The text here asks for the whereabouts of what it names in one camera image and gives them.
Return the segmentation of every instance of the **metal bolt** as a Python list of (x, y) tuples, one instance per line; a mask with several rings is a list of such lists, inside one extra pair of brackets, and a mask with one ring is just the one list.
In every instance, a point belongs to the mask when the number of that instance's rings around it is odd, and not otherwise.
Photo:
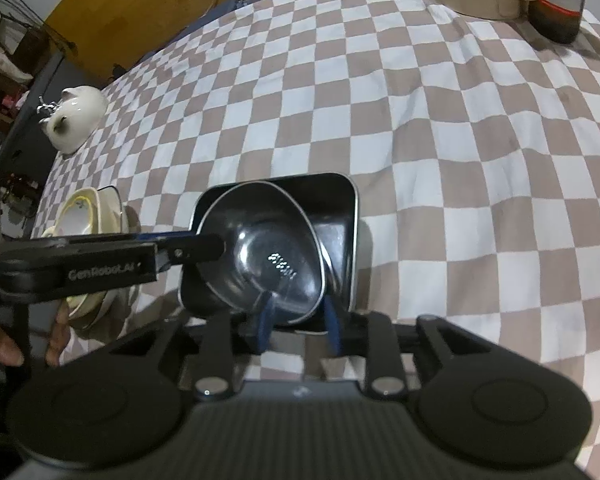
[(378, 377), (371, 388), (382, 396), (395, 395), (404, 389), (404, 382), (396, 377)]
[(229, 388), (229, 383), (222, 377), (204, 377), (196, 381), (196, 390), (204, 396), (222, 394)]

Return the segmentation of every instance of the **checkered tablecloth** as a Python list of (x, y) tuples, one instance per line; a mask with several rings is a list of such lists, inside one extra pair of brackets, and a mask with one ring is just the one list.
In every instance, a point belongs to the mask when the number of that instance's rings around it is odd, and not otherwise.
[[(471, 19), (434, 0), (265, 0), (168, 46), (106, 95), (102, 127), (56, 160), (35, 233), (82, 186), (116, 185), (142, 228), (162, 231), (188, 228), (215, 184), (350, 174), (358, 308), (445, 316), (571, 377), (594, 413), (578, 463), (600, 475), (590, 13), (563, 47), (523, 20)], [(172, 269), (143, 286), (126, 330), (164, 315), (178, 279)], [(248, 373), (301, 371), (301, 358), (268, 353)]]

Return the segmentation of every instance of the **human hand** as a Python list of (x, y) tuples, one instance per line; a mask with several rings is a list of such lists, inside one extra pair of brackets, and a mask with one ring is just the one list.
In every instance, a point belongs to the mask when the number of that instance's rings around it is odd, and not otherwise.
[[(60, 354), (69, 343), (71, 331), (69, 330), (69, 307), (62, 302), (56, 321), (51, 329), (49, 346), (46, 350), (45, 361), (49, 366), (58, 366)], [(3, 329), (0, 328), (0, 363), (5, 366), (20, 366), (24, 362), (24, 355)]]

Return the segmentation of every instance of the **bottle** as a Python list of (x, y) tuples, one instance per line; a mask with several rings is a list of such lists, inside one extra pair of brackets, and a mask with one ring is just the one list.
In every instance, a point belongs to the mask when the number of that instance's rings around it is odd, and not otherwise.
[(535, 0), (529, 2), (531, 25), (549, 40), (571, 43), (580, 31), (584, 0)]

